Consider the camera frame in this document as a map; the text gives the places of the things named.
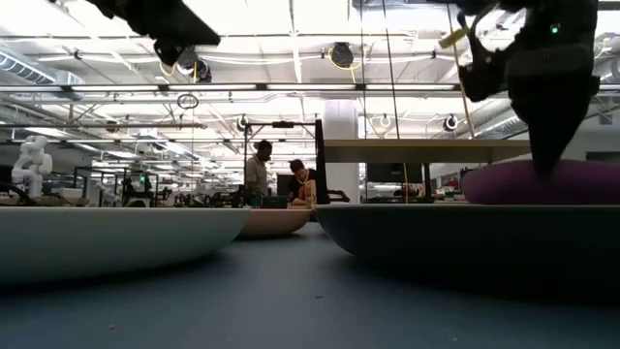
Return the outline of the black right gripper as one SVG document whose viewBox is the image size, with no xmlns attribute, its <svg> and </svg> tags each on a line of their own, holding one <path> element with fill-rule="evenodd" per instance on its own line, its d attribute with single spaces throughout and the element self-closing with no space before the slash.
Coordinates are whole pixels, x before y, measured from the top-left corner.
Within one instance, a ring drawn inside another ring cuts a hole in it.
<svg viewBox="0 0 620 349">
<path fill-rule="evenodd" d="M 599 0 L 503 0 L 503 9 L 526 11 L 506 49 L 504 86 L 510 96 L 577 76 L 588 80 Z M 527 125 L 537 175 L 550 175 L 589 109 L 588 95 L 530 95 L 511 101 Z"/>
</svg>

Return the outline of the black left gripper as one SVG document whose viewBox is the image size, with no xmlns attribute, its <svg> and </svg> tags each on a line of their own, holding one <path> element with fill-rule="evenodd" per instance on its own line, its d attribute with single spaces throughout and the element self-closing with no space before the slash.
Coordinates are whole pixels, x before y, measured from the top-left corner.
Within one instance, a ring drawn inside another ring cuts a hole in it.
<svg viewBox="0 0 620 349">
<path fill-rule="evenodd" d="M 184 46 L 218 46 L 221 38 L 182 0 L 87 0 L 105 17 L 144 21 L 160 61 L 173 66 Z"/>
</svg>

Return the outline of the purple plate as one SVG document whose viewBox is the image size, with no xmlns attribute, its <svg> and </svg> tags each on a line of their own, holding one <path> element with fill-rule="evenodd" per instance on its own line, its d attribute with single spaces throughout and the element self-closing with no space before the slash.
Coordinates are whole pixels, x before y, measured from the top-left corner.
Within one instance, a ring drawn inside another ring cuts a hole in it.
<svg viewBox="0 0 620 349">
<path fill-rule="evenodd" d="M 466 173 L 461 188 L 476 205 L 620 205 L 620 166 L 563 159 L 539 175 L 533 161 L 511 161 Z"/>
</svg>

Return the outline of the dark blue bowl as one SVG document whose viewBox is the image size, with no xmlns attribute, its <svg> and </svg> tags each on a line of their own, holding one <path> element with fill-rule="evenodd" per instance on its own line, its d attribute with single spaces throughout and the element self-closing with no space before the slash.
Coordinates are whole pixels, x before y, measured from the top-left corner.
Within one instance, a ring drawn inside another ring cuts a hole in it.
<svg viewBox="0 0 620 349">
<path fill-rule="evenodd" d="M 620 206 L 319 205 L 364 262 L 440 280 L 620 288 Z"/>
</svg>

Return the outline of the peach plate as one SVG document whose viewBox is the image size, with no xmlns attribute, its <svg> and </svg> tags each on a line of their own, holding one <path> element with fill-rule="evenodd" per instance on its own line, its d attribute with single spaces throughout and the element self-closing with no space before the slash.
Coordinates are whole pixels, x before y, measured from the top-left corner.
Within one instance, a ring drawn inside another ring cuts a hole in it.
<svg viewBox="0 0 620 349">
<path fill-rule="evenodd" d="M 307 208 L 252 208 L 238 238 L 280 238 L 291 236 L 311 217 Z"/>
</svg>

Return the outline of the white bowl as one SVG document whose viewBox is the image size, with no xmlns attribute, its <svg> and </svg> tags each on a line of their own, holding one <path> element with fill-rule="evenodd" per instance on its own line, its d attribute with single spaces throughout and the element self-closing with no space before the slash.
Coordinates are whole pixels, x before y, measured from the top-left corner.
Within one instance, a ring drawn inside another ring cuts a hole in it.
<svg viewBox="0 0 620 349">
<path fill-rule="evenodd" d="M 192 261 L 240 233 L 247 208 L 0 207 L 0 287 Z"/>
</svg>

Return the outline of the wooden shelf with black legs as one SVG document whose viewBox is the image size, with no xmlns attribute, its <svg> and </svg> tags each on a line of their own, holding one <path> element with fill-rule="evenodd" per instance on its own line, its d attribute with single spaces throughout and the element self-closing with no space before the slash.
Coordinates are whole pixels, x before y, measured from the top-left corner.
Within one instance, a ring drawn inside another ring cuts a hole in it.
<svg viewBox="0 0 620 349">
<path fill-rule="evenodd" d="M 317 169 L 328 163 L 419 163 L 424 166 L 425 189 L 430 189 L 434 163 L 491 164 L 530 152 L 525 140 L 327 140 L 321 120 L 315 122 Z"/>
</svg>

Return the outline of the person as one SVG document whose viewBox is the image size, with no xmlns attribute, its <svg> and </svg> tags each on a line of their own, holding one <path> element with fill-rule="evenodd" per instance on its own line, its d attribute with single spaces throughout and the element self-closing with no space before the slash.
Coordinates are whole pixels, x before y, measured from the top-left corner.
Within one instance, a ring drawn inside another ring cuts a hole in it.
<svg viewBox="0 0 620 349">
<path fill-rule="evenodd" d="M 252 193 L 265 197 L 268 195 L 266 162 L 270 160 L 272 144 L 262 140 L 257 144 L 256 153 L 246 161 L 245 186 Z"/>
<path fill-rule="evenodd" d="M 290 162 L 294 177 L 289 183 L 289 199 L 293 206 L 310 207 L 317 202 L 316 176 L 314 169 L 308 169 L 299 159 Z"/>
</svg>

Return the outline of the black robot station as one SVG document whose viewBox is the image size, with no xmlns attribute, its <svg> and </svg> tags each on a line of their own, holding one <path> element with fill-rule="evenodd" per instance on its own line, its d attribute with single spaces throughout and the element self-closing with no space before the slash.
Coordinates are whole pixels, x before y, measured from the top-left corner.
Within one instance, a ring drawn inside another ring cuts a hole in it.
<svg viewBox="0 0 620 349">
<path fill-rule="evenodd" d="M 158 205 L 160 176 L 152 172 L 128 167 L 75 167 L 73 187 L 82 180 L 83 199 L 90 206 L 119 207 Z"/>
</svg>

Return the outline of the black monitor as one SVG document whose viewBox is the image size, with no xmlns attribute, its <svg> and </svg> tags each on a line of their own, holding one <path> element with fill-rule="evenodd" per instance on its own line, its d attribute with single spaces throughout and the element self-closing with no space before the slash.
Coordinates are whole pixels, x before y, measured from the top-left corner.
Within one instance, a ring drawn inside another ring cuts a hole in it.
<svg viewBox="0 0 620 349">
<path fill-rule="evenodd" d="M 371 182 L 422 183 L 422 164 L 368 163 L 367 180 Z"/>
</svg>

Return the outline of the white pillar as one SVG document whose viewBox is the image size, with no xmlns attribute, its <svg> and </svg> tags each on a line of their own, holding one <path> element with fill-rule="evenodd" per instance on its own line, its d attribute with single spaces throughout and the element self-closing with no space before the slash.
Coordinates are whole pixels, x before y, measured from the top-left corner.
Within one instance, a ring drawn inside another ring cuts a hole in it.
<svg viewBox="0 0 620 349">
<path fill-rule="evenodd" d="M 355 140 L 358 136 L 357 102 L 327 100 L 323 115 L 324 137 L 328 140 Z M 351 204 L 359 203 L 359 164 L 326 163 L 326 183 L 331 190 L 342 190 Z"/>
</svg>

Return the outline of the black workstation frame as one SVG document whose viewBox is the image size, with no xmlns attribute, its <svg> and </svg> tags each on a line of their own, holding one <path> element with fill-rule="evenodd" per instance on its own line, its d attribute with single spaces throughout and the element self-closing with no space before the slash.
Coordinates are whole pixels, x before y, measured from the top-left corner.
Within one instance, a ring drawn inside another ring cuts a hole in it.
<svg viewBox="0 0 620 349">
<path fill-rule="evenodd" d="M 317 142 L 316 142 L 316 136 L 318 135 L 318 132 L 321 130 L 321 127 L 322 127 L 322 122 L 320 120 L 316 120 L 313 122 L 288 121 L 288 120 L 280 120 L 280 121 L 272 121 L 272 122 L 249 122 L 246 130 L 242 132 L 243 134 L 243 165 L 244 165 L 243 186 L 245 189 L 245 192 L 244 192 L 245 198 L 247 199 L 247 202 L 249 203 L 249 205 L 252 207 L 261 206 L 263 197 L 256 195 L 256 194 L 252 194 L 246 189 L 246 186 L 245 186 L 246 161 L 252 155 L 256 153 L 257 144 L 262 140 L 267 140 L 272 144 L 272 153 L 270 155 L 270 160 L 267 161 L 266 164 L 272 160 L 273 144 L 288 142 L 288 140 L 285 138 L 279 138 L 279 139 L 273 139 L 273 140 L 260 139 L 256 141 L 254 137 L 258 136 L 260 132 L 262 131 L 262 129 L 264 129 L 265 127 L 272 128 L 272 129 L 281 129 L 281 130 L 293 129 L 295 127 L 309 129 L 310 127 L 312 127 L 314 129 L 314 132 L 312 133 L 312 135 L 313 135 L 313 140 L 315 144 L 315 151 L 318 151 L 320 148 L 320 146 L 317 145 Z"/>
</svg>

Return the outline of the silver ceiling air duct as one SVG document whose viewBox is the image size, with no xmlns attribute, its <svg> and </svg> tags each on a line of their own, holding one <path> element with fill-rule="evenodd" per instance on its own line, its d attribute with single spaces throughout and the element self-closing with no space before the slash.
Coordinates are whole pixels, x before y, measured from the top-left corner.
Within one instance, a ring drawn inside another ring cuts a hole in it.
<svg viewBox="0 0 620 349">
<path fill-rule="evenodd" d="M 72 72 L 49 68 L 28 57 L 0 48 L 0 93 L 46 93 L 59 98 L 79 101 L 83 92 L 74 85 L 85 80 Z"/>
</svg>

